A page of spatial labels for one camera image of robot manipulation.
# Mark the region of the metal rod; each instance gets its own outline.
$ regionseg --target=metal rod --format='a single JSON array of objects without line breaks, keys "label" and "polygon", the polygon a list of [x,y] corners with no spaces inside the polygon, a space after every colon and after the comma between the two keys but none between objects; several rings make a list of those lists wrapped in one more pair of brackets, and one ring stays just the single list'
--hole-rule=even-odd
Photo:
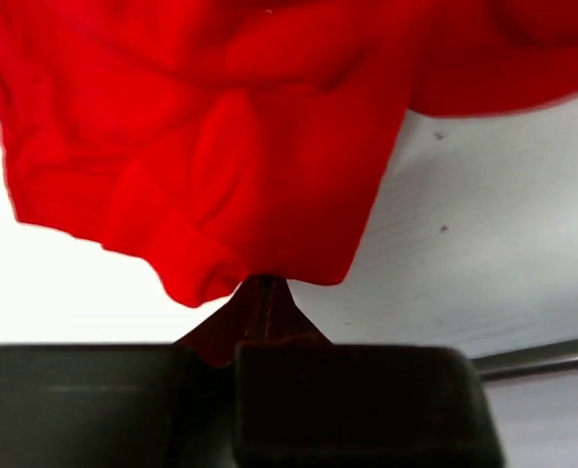
[{"label": "metal rod", "polygon": [[570,371],[578,369],[578,353],[553,358],[538,359],[479,370],[479,375],[485,382],[507,378],[522,377],[538,373]]}]

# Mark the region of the red cloth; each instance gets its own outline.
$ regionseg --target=red cloth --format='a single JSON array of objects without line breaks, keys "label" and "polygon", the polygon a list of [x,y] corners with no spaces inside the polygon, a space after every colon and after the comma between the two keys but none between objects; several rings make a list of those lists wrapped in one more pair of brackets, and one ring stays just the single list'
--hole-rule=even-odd
[{"label": "red cloth", "polygon": [[578,92],[578,0],[0,0],[19,221],[145,258],[177,301],[342,281],[405,111]]}]

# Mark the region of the red fabric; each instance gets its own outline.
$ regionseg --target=red fabric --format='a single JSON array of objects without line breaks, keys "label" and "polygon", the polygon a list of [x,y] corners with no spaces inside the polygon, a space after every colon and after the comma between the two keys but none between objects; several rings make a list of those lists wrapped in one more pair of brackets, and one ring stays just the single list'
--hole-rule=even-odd
[{"label": "red fabric", "polygon": [[342,281],[410,107],[578,92],[578,0],[0,0],[19,221],[145,258],[189,306]]}]

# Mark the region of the black plastic object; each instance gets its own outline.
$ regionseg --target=black plastic object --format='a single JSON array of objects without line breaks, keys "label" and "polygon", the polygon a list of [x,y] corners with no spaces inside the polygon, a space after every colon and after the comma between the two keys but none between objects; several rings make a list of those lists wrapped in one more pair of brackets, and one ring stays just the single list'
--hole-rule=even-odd
[{"label": "black plastic object", "polygon": [[0,468],[176,466],[207,372],[174,346],[0,347]]},{"label": "black plastic object", "polygon": [[237,353],[242,468],[500,468],[482,385],[459,353],[249,343]]}]

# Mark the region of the black rectangular block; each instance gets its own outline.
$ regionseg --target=black rectangular block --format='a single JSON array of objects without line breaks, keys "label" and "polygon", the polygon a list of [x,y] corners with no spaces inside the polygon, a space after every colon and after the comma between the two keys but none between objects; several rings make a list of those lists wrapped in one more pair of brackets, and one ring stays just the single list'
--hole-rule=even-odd
[{"label": "black rectangular block", "polygon": [[242,468],[499,468],[482,385],[461,354],[411,346],[245,344]]},{"label": "black rectangular block", "polygon": [[173,346],[1,346],[0,468],[175,466],[203,371]]}]

